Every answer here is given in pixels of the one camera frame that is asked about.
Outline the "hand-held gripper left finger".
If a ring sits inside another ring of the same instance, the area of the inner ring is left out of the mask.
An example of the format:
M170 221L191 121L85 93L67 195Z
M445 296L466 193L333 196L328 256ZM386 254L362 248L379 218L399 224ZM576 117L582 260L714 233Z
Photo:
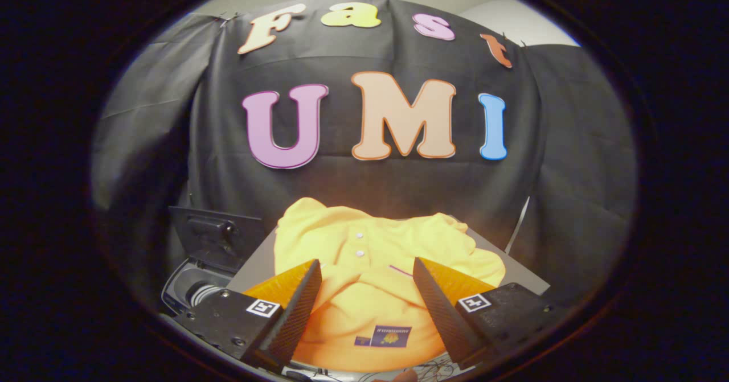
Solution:
M313 258L245 292L215 287L174 322L240 362L280 372L305 332L321 281Z

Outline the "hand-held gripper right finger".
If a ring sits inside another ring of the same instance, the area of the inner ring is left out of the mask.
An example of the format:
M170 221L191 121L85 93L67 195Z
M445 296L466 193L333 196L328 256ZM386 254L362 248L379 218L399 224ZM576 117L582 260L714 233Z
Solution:
M518 283L495 287L427 258L414 260L412 276L448 355L461 368L502 361L566 313Z

